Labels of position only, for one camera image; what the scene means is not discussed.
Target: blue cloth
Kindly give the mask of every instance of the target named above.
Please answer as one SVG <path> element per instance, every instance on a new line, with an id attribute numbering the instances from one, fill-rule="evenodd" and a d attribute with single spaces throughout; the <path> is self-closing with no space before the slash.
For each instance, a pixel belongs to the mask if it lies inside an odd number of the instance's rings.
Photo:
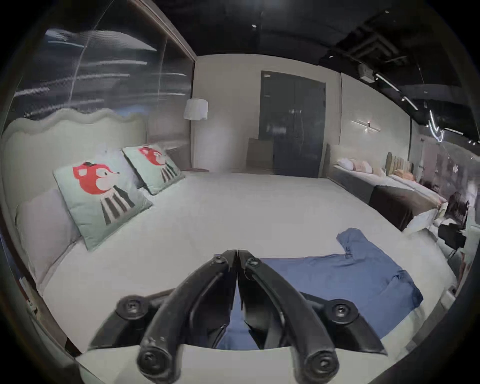
<path id="1" fill-rule="evenodd" d="M 382 338 L 423 300 L 407 271 L 356 228 L 336 239 L 345 254 L 294 259 L 262 259 L 296 290 L 325 300 L 346 299 Z M 257 349 L 248 334 L 236 292 L 230 325 L 218 349 Z"/>

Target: dark gray door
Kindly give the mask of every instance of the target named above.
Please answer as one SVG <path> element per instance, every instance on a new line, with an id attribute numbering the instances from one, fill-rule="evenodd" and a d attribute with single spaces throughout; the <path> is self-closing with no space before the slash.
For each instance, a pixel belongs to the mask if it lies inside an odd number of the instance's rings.
<path id="1" fill-rule="evenodd" d="M 325 127 L 325 83 L 262 71 L 260 140 L 274 142 L 274 172 L 318 177 Z"/>

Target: black ceiling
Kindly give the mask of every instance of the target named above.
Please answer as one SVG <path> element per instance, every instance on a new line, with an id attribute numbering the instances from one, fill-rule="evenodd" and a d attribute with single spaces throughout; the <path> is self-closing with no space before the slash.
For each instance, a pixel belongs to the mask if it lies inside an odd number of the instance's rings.
<path id="1" fill-rule="evenodd" d="M 359 77 L 418 123 L 434 110 L 441 126 L 479 140 L 467 98 L 447 54 L 423 22 L 415 0 L 155 0 L 197 55 L 255 53 L 305 61 Z"/>

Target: glass wall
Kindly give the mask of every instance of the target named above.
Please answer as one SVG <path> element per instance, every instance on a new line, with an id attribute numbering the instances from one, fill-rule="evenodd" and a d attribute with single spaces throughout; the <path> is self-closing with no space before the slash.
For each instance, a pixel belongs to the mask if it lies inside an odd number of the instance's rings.
<path id="1" fill-rule="evenodd" d="M 7 125 L 61 108 L 141 113 L 150 142 L 164 141 L 179 167 L 190 168 L 183 109 L 192 92 L 192 59 L 132 1 L 76 7 L 46 32 L 18 84 Z"/>

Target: wall light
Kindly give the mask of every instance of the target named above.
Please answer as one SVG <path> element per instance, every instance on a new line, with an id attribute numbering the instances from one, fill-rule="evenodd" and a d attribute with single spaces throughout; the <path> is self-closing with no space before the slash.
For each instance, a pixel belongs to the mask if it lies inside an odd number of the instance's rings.
<path id="1" fill-rule="evenodd" d="M 397 92 L 400 92 L 400 90 L 394 86 L 391 82 L 389 82 L 387 79 L 385 79 L 384 77 L 382 77 L 381 75 L 379 75 L 378 73 L 375 74 L 375 76 L 377 76 L 379 79 L 382 79 L 384 82 L 386 82 L 389 86 L 391 86 L 393 89 L 395 89 Z"/>
<path id="2" fill-rule="evenodd" d="M 365 132 L 368 132 L 369 129 L 375 132 L 380 132 L 380 128 L 374 128 L 370 125 L 370 122 L 364 123 L 363 121 L 360 120 L 352 120 L 352 123 L 361 125 L 362 127 L 365 127 Z"/>

